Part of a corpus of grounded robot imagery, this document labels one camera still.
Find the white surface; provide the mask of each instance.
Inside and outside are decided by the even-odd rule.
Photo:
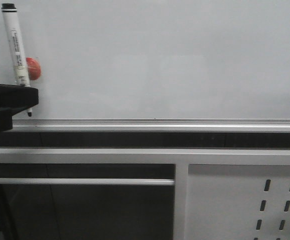
[[[0,184],[173,186],[173,179],[136,178],[0,178]]]
[[[290,119],[290,1],[14,3],[42,67],[34,119]]]

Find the dark cabinet opening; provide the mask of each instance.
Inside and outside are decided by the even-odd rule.
[[[173,239],[172,164],[51,164],[33,174],[0,167],[5,239]]]

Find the perforated panel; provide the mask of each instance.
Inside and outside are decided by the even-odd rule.
[[[190,165],[187,240],[290,240],[290,166]]]

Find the white metal panel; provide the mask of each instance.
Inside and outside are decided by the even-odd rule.
[[[34,119],[290,119],[290,1],[14,3],[42,67]]]
[[[190,165],[188,173],[186,240],[290,240],[290,166]]]

